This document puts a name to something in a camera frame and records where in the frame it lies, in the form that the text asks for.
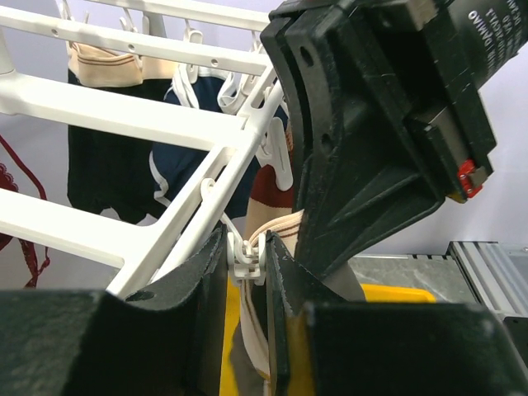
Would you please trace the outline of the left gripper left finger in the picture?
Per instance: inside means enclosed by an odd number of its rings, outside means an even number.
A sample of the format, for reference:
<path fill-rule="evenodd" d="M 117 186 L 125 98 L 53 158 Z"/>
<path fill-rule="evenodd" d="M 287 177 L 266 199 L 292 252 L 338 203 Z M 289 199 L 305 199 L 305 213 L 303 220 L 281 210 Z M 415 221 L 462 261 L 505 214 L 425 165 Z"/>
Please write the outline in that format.
<path fill-rule="evenodd" d="M 227 231 L 125 299 L 104 290 L 1 294 L 4 395 L 216 395 Z"/>

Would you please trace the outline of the brown beige underwear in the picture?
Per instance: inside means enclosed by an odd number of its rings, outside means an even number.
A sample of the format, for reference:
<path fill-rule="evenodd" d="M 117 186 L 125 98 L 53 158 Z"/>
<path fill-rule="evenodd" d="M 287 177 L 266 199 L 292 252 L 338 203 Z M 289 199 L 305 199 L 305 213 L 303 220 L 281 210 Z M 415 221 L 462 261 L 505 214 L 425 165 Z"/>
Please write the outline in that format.
<path fill-rule="evenodd" d="M 255 220 L 248 219 L 244 238 L 250 244 L 255 244 L 259 234 L 272 231 L 281 237 L 290 254 L 294 254 L 303 214 L 302 210 L 283 214 L 260 226 Z M 365 300 L 364 291 L 347 263 L 323 279 L 323 284 L 347 301 Z M 229 355 L 240 395 L 269 394 L 270 369 L 266 325 L 264 320 L 257 316 L 257 299 L 252 296 L 253 291 L 264 290 L 263 286 L 254 286 L 250 281 L 244 281 L 240 286 L 240 322 L 233 334 Z"/>

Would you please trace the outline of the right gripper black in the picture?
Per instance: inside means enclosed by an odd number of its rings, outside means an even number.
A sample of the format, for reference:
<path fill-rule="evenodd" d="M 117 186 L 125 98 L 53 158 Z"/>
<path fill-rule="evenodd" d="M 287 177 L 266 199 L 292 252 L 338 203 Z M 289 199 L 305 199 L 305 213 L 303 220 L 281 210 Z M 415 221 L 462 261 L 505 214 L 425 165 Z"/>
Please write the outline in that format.
<path fill-rule="evenodd" d="M 262 41 L 294 136 L 296 258 L 326 277 L 463 202 L 495 148 L 479 89 L 527 42 L 524 1 L 286 1 Z"/>

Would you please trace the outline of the white clip drying hanger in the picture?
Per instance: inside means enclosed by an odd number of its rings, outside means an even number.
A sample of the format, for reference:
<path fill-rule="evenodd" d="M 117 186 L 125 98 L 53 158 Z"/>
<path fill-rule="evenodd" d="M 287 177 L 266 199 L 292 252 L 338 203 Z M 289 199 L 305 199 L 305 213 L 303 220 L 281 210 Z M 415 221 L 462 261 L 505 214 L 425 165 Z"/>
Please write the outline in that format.
<path fill-rule="evenodd" d="M 285 135 L 275 113 L 284 93 L 265 54 L 91 26 L 59 17 L 2 7 L 1 25 L 58 40 L 80 42 L 133 55 L 180 61 L 257 78 L 235 115 L 173 106 L 76 87 L 16 71 L 1 50 L 1 111 L 77 125 L 105 133 L 201 149 L 204 161 L 160 220 L 148 227 L 1 193 L 1 230 L 31 242 L 117 269 L 108 285 L 126 297 L 165 276 L 195 250 L 224 214 L 249 163 L 257 158 L 276 171 L 276 185 L 293 176 Z"/>

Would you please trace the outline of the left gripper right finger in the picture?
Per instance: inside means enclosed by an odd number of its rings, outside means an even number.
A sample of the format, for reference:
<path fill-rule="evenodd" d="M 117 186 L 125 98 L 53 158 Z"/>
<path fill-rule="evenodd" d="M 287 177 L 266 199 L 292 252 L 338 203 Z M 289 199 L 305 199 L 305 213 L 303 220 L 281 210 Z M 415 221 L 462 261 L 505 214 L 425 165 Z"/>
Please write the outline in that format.
<path fill-rule="evenodd" d="M 348 302 L 266 235 L 273 395 L 519 395 L 522 359 L 476 304 Z"/>

